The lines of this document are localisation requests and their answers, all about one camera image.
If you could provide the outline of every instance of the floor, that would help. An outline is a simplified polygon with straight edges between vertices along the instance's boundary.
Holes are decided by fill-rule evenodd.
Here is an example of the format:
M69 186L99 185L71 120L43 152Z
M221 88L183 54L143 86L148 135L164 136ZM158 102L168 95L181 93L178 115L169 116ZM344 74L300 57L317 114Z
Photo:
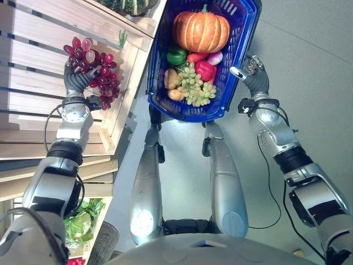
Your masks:
M281 102L291 126L311 158L318 162L353 205L352 187L352 63L353 1L351 0L263 0L263 11L250 51L259 55L270 77L270 94ZM133 103L130 144L114 185L114 198L106 216L120 233L116 250L135 247L129 234L129 201L145 133L149 128L147 78ZM226 137L242 182L249 223L264 226L279 212L266 186L266 165L248 123L237 113L242 98L249 97L239 84L231 110L217 120ZM162 144L166 162L160 165L165 219L210 217L208 159L201 155L204 130L200 124L163 123ZM270 160L271 187L281 201L283 174ZM298 230L316 248L315 229L304 226L295 215ZM292 252L298 248L307 258L323 264L293 232L283 214L269 229L249 229L247 238Z

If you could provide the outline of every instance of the wire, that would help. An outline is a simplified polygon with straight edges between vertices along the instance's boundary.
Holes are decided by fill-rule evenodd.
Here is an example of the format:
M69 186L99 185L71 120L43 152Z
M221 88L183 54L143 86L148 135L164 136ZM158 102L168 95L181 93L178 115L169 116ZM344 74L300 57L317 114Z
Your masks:
M51 232L46 221L38 213L36 213L35 211L33 211L29 208L25 208L25 207L18 207L18 208L14 208L14 209L9 209L1 216L0 222L2 222L7 215L13 214L13 213L24 213L24 214L29 215L36 222L36 224L38 225L38 227L42 231L44 238L46 238L48 245L49 245L51 257L54 259L55 264L66 264L67 263L67 258L64 255L64 253L62 252L58 242L55 239L55 236Z
M294 226L294 222L293 222L293 219L287 209L287 205L286 205L286 191L287 191L287 183L285 181L285 187L284 187L284 190L283 190L283 205L285 207L285 210L287 212L287 215L288 215L288 218L289 218L289 221L291 222L291 225L292 225L292 228L294 230L294 232L298 235L298 237L300 237L320 258L322 258L323 261L325 261L325 258L324 256L313 246L309 243L309 241L307 241L299 232L298 230L296 229L296 227Z
M65 218L68 218L68 217L72 216L73 214L75 214L77 212L77 210L81 207L83 199L84 199L84 192L85 192L84 184L83 184L83 181L82 181L81 177L78 174L77 174L77 178L81 182L82 197L81 197L81 200L79 201L79 203L77 204L76 208L73 209L70 213L68 213L68 215L66 215Z
M53 113L54 113L56 110L58 110L60 107L62 107L62 104L56 106L56 107L49 113L48 117L47 117L46 120L45 120L45 124L44 124L44 146L45 146L45 150L46 150L47 152L49 152L49 149L48 149L48 144L47 144L47 142L46 142L46 128L47 128L47 126L48 126L48 122L49 122L50 117L51 117L51 116L53 115Z
M283 114L284 114L285 117L286 117L286 121L287 121L287 123L288 123L288 126L289 126L289 119L288 119L288 115L287 115L286 111L285 111L282 107L280 107L280 106L278 106L277 109L279 109L279 110L281 110L281 111L283 112Z
M260 147L259 137L257 137L257 138L258 138L258 147L259 147L260 152L261 152L263 158L265 159L265 162L266 162L266 165L267 165L267 174L268 174L268 175L267 175L267 179L268 179L269 192L270 192L270 195L271 195L272 199L274 200L274 202L276 203L276 205L277 205L277 207L278 207L278 209L279 209L279 211L280 211L280 215L278 216L277 220L276 220L273 224L271 224L271 225L264 226L264 227L253 227L253 226L249 226L249 228L252 228L252 229L266 229L266 228L270 228L270 227L276 225L276 224L280 221L281 216L282 216L282 211L281 211L280 205L278 204L277 200L275 199L274 195L272 194L271 185L270 185L270 166L269 166L269 163L268 163L268 161L267 161L267 158L265 157L265 155L264 155L264 153L263 153L263 151L262 151L262 149L261 149L261 147Z
M285 113L285 116L283 116L281 113L279 113L277 110L274 109L270 109L270 108L264 108L264 107L257 107L256 109L265 109L265 110L269 110L271 112L274 112L276 114L278 114L279 116L281 116L283 118L283 120L285 121L285 123L287 124L288 127L289 126L289 120L288 120L288 116L287 113Z

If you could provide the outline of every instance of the lettuce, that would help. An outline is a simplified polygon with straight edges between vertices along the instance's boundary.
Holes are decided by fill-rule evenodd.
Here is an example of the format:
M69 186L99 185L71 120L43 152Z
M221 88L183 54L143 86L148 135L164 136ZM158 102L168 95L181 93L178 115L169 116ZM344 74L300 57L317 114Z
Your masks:
M93 238L92 229L103 206L102 199L84 200L75 216L65 219L67 243L81 245Z

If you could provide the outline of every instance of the blue basket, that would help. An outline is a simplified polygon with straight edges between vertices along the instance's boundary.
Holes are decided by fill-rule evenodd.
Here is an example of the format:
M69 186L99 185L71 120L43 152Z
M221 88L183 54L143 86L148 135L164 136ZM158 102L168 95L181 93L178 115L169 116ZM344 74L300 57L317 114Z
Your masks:
M217 87L216 97L211 99L210 104L195 108L187 105L185 100L176 102L168 98L164 88L164 72L170 67L167 52L168 47L174 43L174 18L183 11L198 12L205 3L208 11L229 21L231 34L227 45L222 49L223 60L217 65L214 82ZM238 79L230 74L229 68L242 66L260 12L260 0L169 0L152 46L148 101L162 113L181 121L200 123L222 117L229 110L238 83Z

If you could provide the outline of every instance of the grape bunch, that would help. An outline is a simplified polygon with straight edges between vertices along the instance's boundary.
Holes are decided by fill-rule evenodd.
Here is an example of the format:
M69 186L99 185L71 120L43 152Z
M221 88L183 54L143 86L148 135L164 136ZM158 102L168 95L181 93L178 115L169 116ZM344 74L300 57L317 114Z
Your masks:
M99 88L101 108L107 110L111 103L119 96L119 84L117 70L112 54L99 53L92 49L91 39L85 38L82 42L74 37L72 46L64 45L64 51L69 54L69 62L75 73L87 73L91 69L101 66L100 74L90 83L90 87Z
M210 103L210 98L216 97L216 86L201 80L201 75L195 72L193 62L187 63L186 67L178 73L174 83L178 86L177 90L183 93L188 105L204 106Z

